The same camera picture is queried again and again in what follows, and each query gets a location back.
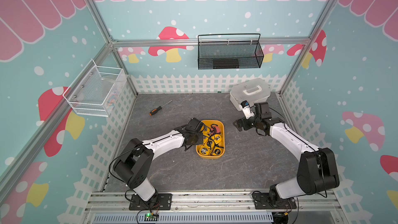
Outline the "yellow storage tray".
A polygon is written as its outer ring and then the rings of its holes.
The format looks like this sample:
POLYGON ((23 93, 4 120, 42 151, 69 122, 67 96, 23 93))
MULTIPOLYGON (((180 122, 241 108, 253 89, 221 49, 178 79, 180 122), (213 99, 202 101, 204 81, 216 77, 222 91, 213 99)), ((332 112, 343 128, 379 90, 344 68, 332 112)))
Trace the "yellow storage tray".
POLYGON ((225 150, 226 150, 225 149, 226 140, 225 140, 224 125, 223 125, 223 123, 221 121, 218 121, 218 120, 202 120, 202 122, 204 123, 204 130, 203 130, 204 140, 203 140, 203 144, 202 145, 198 145, 196 147, 196 152, 203 159, 219 159, 219 158, 221 158, 224 155, 225 150), (220 135, 222 137, 223 142, 222 142, 222 145, 220 145, 220 146, 216 146, 215 143, 212 140, 212 136, 213 135, 211 135, 211 133, 210 133, 210 126, 212 124, 218 125, 220 127, 220 129, 221 129, 221 134, 220 135), (202 147, 206 147, 206 148, 211 150, 211 153, 209 154, 209 156, 201 156, 200 155, 200 149, 202 147), (212 155, 212 153, 213 153, 215 148, 222 148, 223 149, 223 152, 222 152, 222 154, 220 156, 213 156, 212 155))

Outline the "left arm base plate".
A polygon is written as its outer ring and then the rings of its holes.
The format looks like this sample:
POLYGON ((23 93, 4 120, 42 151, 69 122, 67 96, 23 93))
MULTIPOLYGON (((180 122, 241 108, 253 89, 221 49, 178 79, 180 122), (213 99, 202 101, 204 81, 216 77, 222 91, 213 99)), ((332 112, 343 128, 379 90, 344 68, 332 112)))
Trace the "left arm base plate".
POLYGON ((139 195, 132 195, 129 199, 129 210, 168 211, 171 209, 172 196, 172 194, 160 194, 158 192, 155 192, 155 194, 148 201, 143 201, 139 195))

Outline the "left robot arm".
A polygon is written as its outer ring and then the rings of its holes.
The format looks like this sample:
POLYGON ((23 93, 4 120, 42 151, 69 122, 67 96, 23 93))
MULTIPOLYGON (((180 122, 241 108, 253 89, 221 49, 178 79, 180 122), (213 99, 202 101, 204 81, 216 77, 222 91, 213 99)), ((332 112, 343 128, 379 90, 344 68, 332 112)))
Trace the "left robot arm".
POLYGON ((186 150, 203 143, 206 125, 196 118, 154 139, 131 139, 124 150, 109 164, 111 176, 125 183, 141 200, 154 203, 157 191, 147 178, 157 157, 178 148, 186 150))

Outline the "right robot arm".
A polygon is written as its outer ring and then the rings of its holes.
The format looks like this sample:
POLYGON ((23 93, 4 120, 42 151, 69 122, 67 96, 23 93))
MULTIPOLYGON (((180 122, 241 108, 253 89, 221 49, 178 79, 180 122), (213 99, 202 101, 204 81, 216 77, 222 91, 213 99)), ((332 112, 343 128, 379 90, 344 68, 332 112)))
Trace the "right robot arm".
POLYGON ((270 187, 268 201, 271 205, 294 197, 327 192, 340 185, 334 152, 304 140, 280 118, 244 117, 234 121, 233 125, 238 131, 252 128, 263 131, 264 135, 280 142, 299 161, 296 177, 270 187))

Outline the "pink tape measure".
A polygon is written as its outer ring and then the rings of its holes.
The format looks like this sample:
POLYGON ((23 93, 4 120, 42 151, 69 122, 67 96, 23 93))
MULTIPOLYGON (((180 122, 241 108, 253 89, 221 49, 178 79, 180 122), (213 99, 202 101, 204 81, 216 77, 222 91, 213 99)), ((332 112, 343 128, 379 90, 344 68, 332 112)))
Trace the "pink tape measure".
POLYGON ((210 126, 210 133, 211 135, 221 134, 221 129, 218 125, 212 124, 210 126))

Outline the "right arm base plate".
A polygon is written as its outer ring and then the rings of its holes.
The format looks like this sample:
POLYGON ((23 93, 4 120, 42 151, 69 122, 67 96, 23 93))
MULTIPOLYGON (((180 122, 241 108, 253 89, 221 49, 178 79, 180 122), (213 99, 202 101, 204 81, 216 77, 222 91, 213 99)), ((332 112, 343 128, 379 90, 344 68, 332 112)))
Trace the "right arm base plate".
POLYGON ((277 193, 253 191, 251 197, 254 201, 255 209, 281 209, 287 212, 297 209, 294 198, 281 199, 277 193))

